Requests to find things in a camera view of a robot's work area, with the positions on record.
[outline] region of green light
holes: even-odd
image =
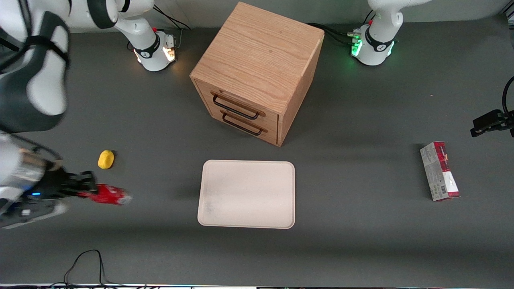
[[[391,47],[389,47],[389,52],[387,52],[387,56],[391,55],[391,51],[393,50],[394,41],[391,43]]]
[[[359,41],[357,43],[355,43],[354,47],[352,48],[352,55],[353,56],[359,55],[361,47],[362,47],[362,40],[359,39]]]

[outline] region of wooden drawer cabinet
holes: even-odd
[[[190,77],[214,119],[281,146],[323,37],[321,29],[239,2]]]

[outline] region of black metal handle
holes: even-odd
[[[254,136],[259,136],[259,135],[261,135],[261,134],[262,134],[263,129],[259,129],[259,132],[255,133],[255,132],[253,132],[253,131],[251,131],[251,130],[249,130],[249,129],[247,129],[247,128],[244,128],[244,127],[240,126],[240,125],[239,125],[239,124],[237,124],[237,123],[233,123],[232,121],[230,121],[230,120],[226,119],[226,118],[225,118],[226,116],[227,116],[227,114],[226,114],[226,113],[223,113],[223,117],[222,117],[222,118],[223,118],[223,121],[224,121],[224,122],[226,122],[226,123],[228,123],[229,125],[231,125],[231,126],[233,126],[233,127],[236,127],[236,128],[238,128],[238,129],[240,129],[240,130],[242,130],[242,131],[244,131],[244,132],[247,132],[247,133],[249,133],[249,134],[251,134],[251,135],[254,135]]]
[[[249,120],[255,120],[255,119],[259,116],[259,112],[256,112],[256,113],[255,113],[255,116],[249,116],[249,115],[244,114],[244,113],[242,113],[242,112],[238,112],[238,111],[237,111],[237,110],[235,110],[235,109],[232,109],[232,108],[230,108],[230,107],[228,107],[228,106],[226,106],[226,105],[224,105],[224,104],[221,104],[221,103],[217,102],[217,101],[216,101],[216,99],[217,99],[217,98],[218,98],[218,95],[217,95],[217,94],[215,94],[215,95],[214,95],[214,97],[212,98],[212,101],[214,102],[214,104],[216,104],[216,105],[217,105],[217,106],[219,106],[219,107],[223,107],[224,109],[226,109],[226,110],[228,110],[228,111],[230,111],[230,112],[233,112],[233,113],[235,113],[235,114],[237,114],[237,115],[240,115],[240,116],[242,116],[242,117],[244,117],[244,118],[248,118]]]

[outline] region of yellow sponge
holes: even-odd
[[[114,153],[109,150],[105,150],[100,154],[98,158],[98,166],[101,169],[107,170],[113,166],[114,163]]]

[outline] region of cardboard box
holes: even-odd
[[[457,184],[448,166],[444,141],[435,141],[420,150],[434,201],[460,197]]]

